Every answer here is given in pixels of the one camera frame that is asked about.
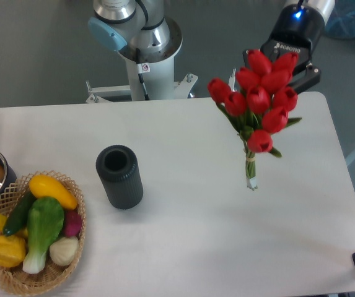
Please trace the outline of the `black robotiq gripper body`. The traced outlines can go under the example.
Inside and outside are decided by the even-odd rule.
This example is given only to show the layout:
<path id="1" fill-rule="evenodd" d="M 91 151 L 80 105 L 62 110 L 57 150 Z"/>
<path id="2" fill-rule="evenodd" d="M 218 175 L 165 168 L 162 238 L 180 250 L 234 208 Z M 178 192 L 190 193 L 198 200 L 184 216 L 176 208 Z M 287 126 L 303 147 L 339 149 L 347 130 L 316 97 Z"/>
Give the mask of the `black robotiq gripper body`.
<path id="1" fill-rule="evenodd" d="M 272 62 L 286 53 L 298 54 L 293 70 L 298 74 L 311 61 L 323 29 L 324 19 L 319 11 L 306 5 L 288 4 L 282 9 L 260 50 Z"/>

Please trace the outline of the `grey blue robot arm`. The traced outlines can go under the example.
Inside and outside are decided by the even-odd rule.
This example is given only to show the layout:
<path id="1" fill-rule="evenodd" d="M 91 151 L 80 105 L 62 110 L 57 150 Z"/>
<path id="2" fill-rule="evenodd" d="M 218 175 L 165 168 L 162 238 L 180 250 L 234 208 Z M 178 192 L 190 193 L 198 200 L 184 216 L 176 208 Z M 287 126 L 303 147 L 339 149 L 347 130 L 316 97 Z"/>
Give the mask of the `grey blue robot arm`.
<path id="1" fill-rule="evenodd" d="M 261 52 L 271 61 L 299 55 L 290 86 L 301 93 L 320 81 L 311 59 L 335 7 L 334 1 L 287 1 Z M 163 1 L 94 1 L 88 21 L 92 36 L 125 60 L 133 100 L 181 98 L 174 82 L 174 58 L 182 46 L 180 27 L 164 14 Z"/>

